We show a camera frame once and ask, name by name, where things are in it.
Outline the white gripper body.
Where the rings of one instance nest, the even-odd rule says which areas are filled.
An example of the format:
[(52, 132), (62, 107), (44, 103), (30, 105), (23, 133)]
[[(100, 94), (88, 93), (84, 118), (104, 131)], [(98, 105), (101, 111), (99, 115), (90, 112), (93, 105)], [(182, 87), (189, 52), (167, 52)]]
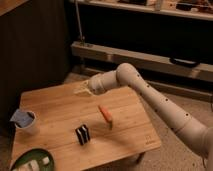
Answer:
[(88, 81), (88, 87), (94, 94), (101, 94), (103, 87), (98, 76), (93, 76)]

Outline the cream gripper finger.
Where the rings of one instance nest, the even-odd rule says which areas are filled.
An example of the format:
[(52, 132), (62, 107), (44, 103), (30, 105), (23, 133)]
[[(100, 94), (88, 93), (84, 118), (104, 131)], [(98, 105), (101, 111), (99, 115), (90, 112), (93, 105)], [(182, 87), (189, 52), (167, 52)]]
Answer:
[(87, 81), (81, 82), (79, 85), (77, 85), (74, 88), (73, 93), (75, 95), (80, 95), (80, 96), (90, 96), (91, 91), (88, 88), (88, 82)]

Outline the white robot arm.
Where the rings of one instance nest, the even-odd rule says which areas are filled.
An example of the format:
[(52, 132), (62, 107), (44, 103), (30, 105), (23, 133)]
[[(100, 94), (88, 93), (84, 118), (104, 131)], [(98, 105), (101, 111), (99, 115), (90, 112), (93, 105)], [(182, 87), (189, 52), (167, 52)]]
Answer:
[(205, 171), (213, 171), (213, 126), (205, 126), (153, 88), (133, 65), (122, 63), (115, 70), (96, 74), (80, 83), (74, 93), (100, 95), (123, 86), (140, 95), (191, 151), (207, 159)]

